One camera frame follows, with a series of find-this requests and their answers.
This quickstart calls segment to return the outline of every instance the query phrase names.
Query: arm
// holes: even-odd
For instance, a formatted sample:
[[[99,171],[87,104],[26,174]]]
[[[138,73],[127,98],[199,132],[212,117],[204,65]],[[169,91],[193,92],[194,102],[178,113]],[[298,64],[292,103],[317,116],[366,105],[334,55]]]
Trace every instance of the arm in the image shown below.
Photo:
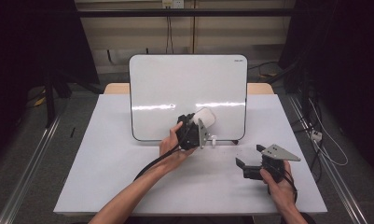
[[[288,161],[284,161],[284,168],[289,174],[291,174],[291,167]],[[288,182],[282,180],[280,183],[276,183],[270,173],[265,169],[261,169],[260,173],[264,182],[269,185],[270,196],[276,204],[277,211],[279,211],[286,223],[307,223],[295,205],[294,191]]]
[[[159,144],[159,154],[163,155],[172,149],[177,143],[175,132],[181,127],[182,122],[170,129],[170,135]],[[135,206],[145,194],[166,174],[177,168],[194,149],[188,151],[176,151],[171,156],[163,159],[142,176],[132,182],[127,188],[115,196],[99,213],[90,221],[94,223],[123,223],[131,214]]]

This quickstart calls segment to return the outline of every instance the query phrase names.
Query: small whiteboard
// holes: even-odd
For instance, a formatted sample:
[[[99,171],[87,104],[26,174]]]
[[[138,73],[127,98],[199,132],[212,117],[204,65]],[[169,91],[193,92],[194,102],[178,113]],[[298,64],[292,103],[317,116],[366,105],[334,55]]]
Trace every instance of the small whiteboard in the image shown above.
[[[208,132],[239,140],[245,131],[247,59],[242,55],[135,55],[130,60],[132,135],[159,141],[179,116],[207,107]]]

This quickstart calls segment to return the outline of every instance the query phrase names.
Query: white table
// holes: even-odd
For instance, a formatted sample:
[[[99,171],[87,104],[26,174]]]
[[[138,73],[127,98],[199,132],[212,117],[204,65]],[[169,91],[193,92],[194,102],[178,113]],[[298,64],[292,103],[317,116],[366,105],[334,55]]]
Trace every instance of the white table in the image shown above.
[[[264,215],[276,208],[262,181],[244,179],[235,157],[259,165],[256,144],[277,144],[302,161],[291,161],[301,212],[326,206],[277,95],[248,95],[246,132],[239,145],[217,143],[196,150],[163,177],[134,209],[134,216]],[[130,96],[101,95],[73,167],[54,209],[67,216],[98,212],[159,155],[158,143],[141,143],[131,131]]]

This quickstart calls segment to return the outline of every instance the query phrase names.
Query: person's left arm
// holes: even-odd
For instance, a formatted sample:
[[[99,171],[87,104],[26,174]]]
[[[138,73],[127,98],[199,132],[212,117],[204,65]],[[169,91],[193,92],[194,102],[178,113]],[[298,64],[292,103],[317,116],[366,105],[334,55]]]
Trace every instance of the person's left arm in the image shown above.
[[[175,132],[181,127],[182,122],[170,129],[170,135],[159,144],[159,154],[163,155],[177,145]],[[145,194],[167,173],[177,168],[194,149],[188,151],[175,151],[171,156],[158,162],[143,175],[132,182],[127,188],[115,196],[99,213],[90,221],[94,223],[123,223],[133,209],[142,200]]]

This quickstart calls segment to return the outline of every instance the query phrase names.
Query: white cable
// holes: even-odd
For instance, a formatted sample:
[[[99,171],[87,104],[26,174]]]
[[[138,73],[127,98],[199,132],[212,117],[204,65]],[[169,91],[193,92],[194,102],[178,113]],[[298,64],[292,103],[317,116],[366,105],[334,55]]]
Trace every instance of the white cable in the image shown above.
[[[314,104],[312,103],[312,100],[311,99],[309,99],[309,102],[312,104],[312,109],[314,110],[314,113],[315,113],[315,116],[317,117],[317,120],[318,120],[318,122],[320,122],[320,124],[321,124],[321,127],[323,127],[323,130],[324,130],[324,132],[326,132],[326,134],[329,136],[329,138],[337,145],[337,147],[340,149],[340,151],[341,151],[341,153],[343,153],[343,155],[344,155],[344,158],[346,159],[346,162],[344,162],[344,163],[339,163],[339,162],[336,162],[336,161],[333,161],[330,157],[329,157],[329,155],[328,154],[326,154],[319,146],[318,146],[318,144],[317,144],[317,142],[315,141],[315,140],[312,140],[316,145],[317,145],[317,147],[318,147],[318,149],[321,151],[321,153],[323,153],[323,155],[325,156],[325,157],[327,157],[332,163],[334,163],[334,164],[337,164],[337,165],[339,165],[339,166],[344,166],[344,165],[347,165],[347,163],[349,163],[349,159],[347,158],[347,155],[346,155],[346,153],[344,153],[344,151],[343,151],[343,149],[339,146],[339,144],[332,138],[332,136],[326,131],[326,128],[324,127],[324,125],[323,125],[323,123],[321,122],[321,120],[320,120],[320,118],[319,118],[319,116],[318,116],[318,113],[317,113],[317,111],[315,110],[315,107],[314,107]]]

